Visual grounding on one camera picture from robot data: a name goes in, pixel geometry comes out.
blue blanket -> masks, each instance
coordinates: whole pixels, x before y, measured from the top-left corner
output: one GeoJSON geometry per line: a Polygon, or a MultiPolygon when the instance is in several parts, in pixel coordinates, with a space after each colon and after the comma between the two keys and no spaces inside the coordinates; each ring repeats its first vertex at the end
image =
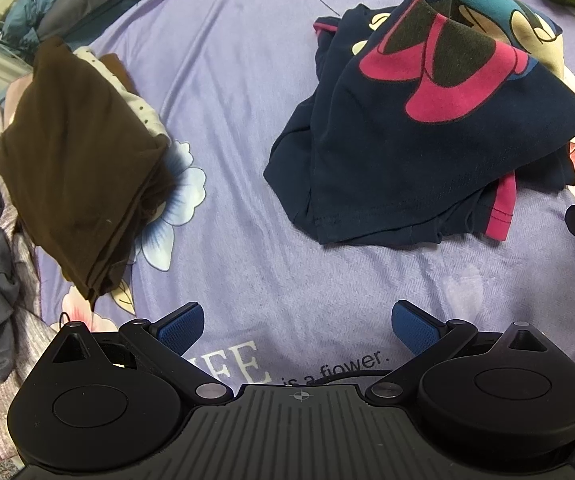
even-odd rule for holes
{"type": "Polygon", "coordinates": [[[33,51],[39,43],[36,29],[56,0],[17,0],[5,19],[3,39],[33,51]]]}

circular cap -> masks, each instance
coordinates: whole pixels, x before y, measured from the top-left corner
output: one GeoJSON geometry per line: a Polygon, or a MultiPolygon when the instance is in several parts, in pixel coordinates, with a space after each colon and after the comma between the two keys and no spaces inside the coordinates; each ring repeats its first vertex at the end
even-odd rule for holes
{"type": "Polygon", "coordinates": [[[547,377],[521,368],[495,368],[474,378],[478,388],[499,399],[538,399],[550,391],[552,383],[547,377]]]}
{"type": "Polygon", "coordinates": [[[196,394],[203,399],[218,399],[227,393],[227,388],[218,383],[201,384],[196,389],[196,394]]]}
{"type": "Polygon", "coordinates": [[[376,383],[372,386],[372,393],[383,399],[394,399],[403,393],[403,389],[396,383],[376,383]]]}
{"type": "Polygon", "coordinates": [[[127,409],[125,394],[111,386],[80,386],[54,401],[54,415],[72,428],[97,428],[114,422],[127,409]]]}

printed leaf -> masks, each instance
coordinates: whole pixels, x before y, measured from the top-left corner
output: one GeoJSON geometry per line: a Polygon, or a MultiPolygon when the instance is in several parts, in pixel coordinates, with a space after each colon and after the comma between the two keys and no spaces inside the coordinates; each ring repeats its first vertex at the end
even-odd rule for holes
{"type": "Polygon", "coordinates": [[[365,46],[365,43],[367,43],[367,40],[359,41],[358,43],[353,44],[352,54],[354,55],[358,54],[361,51],[361,49],[365,46]]]}
{"type": "Polygon", "coordinates": [[[369,28],[376,30],[379,28],[383,22],[390,17],[389,12],[379,12],[372,18],[372,22],[369,24],[369,28]]]}
{"type": "Polygon", "coordinates": [[[134,311],[134,300],[132,299],[132,291],[129,290],[125,280],[121,280],[117,288],[112,290],[112,299],[114,302],[126,312],[133,316],[136,315],[134,311]]]}
{"type": "Polygon", "coordinates": [[[502,41],[508,45],[510,44],[509,38],[507,37],[507,34],[503,32],[503,29],[491,21],[487,16],[484,16],[480,12],[476,12],[474,9],[464,5],[459,6],[458,10],[468,22],[472,23],[472,28],[477,32],[490,36],[497,41],[502,41]]]}

bed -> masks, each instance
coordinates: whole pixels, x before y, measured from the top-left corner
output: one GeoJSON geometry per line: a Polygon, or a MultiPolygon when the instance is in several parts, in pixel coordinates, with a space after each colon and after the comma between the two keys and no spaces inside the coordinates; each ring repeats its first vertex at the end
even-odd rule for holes
{"type": "MultiPolygon", "coordinates": [[[[317,84],[314,21],[400,1],[139,0],[104,30],[91,47],[118,54],[160,113],[179,186],[94,312],[37,248],[43,322],[57,330],[75,313],[115,330],[198,301],[205,332],[185,357],[235,391],[398,367],[411,357],[392,333],[400,299],[481,330],[530,322],[575,361],[575,238],[564,222],[575,188],[520,187],[506,242],[458,235],[392,250],[318,245],[263,179],[272,143],[317,84]]],[[[522,1],[564,30],[575,91],[575,9],[522,1]]]]}

brown cloth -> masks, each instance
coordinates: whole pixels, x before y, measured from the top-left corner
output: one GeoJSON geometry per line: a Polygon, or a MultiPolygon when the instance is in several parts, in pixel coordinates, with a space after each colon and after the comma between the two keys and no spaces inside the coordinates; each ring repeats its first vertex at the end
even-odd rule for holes
{"type": "Polygon", "coordinates": [[[123,277],[134,238],[167,198],[165,136],[60,38],[0,138],[0,175],[26,232],[92,304],[123,277]]]}
{"type": "Polygon", "coordinates": [[[121,82],[130,94],[138,95],[136,91],[136,86],[134,86],[134,81],[128,74],[127,70],[121,63],[121,60],[113,52],[111,54],[106,54],[98,59],[105,67],[116,76],[116,78],[121,82]]]}

